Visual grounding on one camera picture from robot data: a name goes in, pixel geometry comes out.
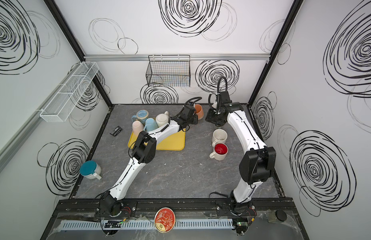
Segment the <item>orange mug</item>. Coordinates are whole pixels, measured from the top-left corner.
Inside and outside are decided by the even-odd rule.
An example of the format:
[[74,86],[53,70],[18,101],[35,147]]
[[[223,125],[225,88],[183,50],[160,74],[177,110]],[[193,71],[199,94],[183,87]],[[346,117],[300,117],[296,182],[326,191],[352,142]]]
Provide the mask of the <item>orange mug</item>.
[[195,110],[196,110],[196,114],[197,114],[198,120],[203,119],[203,117],[204,117],[204,111],[203,111],[202,105],[195,104],[194,107],[195,107]]

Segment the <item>speckled white mug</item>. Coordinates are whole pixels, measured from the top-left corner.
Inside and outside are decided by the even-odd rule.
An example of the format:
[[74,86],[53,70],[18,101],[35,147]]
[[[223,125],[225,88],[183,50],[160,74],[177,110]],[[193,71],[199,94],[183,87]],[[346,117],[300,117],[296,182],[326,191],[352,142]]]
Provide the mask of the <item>speckled white mug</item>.
[[215,147],[217,144],[225,144],[228,134],[223,129],[216,129],[212,134],[211,146]]

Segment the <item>white ribbed mug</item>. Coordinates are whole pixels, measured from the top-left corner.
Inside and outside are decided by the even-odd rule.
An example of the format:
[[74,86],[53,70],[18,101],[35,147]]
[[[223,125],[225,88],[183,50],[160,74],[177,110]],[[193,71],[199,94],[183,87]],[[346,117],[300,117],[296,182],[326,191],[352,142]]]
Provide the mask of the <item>white ribbed mug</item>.
[[169,112],[165,111],[164,113],[157,115],[155,121],[159,128],[166,125],[169,121]]

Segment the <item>cream mug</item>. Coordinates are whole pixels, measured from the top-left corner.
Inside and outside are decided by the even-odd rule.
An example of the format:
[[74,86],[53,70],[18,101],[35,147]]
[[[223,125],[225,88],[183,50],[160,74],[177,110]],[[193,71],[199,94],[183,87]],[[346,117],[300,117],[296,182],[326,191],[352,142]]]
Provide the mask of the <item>cream mug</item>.
[[215,159],[217,161],[223,161],[228,153],[227,145],[223,143],[218,143],[213,147],[213,152],[209,155],[210,159]]

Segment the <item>light blue mug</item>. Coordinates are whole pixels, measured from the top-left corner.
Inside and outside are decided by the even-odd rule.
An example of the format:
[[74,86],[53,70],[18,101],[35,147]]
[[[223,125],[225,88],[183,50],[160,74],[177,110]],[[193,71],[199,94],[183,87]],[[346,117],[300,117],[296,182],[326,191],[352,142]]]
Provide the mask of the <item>light blue mug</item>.
[[151,131],[154,131],[158,128],[158,125],[156,123],[156,120],[153,119],[153,118],[148,118],[146,121],[145,121],[145,126],[143,128],[143,130],[145,132],[151,132]]

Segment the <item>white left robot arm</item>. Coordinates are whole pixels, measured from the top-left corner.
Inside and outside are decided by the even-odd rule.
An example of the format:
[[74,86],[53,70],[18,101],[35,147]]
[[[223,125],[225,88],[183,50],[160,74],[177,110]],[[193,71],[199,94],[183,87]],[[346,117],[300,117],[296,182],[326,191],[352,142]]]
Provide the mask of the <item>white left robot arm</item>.
[[123,173],[116,183],[107,191],[99,195],[99,209],[109,214],[111,217],[117,217],[122,212],[122,200],[136,178],[140,170],[150,163],[156,153],[156,145],[161,143],[167,137],[180,131],[184,131],[189,125],[198,123],[198,116],[194,104],[201,100],[201,97],[191,98],[185,102],[181,111],[169,118],[166,124],[156,130],[139,133],[132,152],[129,153],[130,160]]

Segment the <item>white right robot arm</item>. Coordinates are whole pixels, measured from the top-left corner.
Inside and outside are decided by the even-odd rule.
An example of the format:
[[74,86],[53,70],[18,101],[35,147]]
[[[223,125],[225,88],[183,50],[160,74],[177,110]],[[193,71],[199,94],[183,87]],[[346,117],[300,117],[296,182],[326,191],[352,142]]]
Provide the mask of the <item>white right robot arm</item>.
[[250,207],[253,194],[259,186],[272,177],[276,159],[276,151],[268,147],[256,134],[249,123],[242,105],[232,102],[228,91],[215,94],[216,102],[209,102],[206,121],[221,127],[228,123],[243,148],[243,158],[239,164],[240,181],[231,192],[231,211],[237,208]]

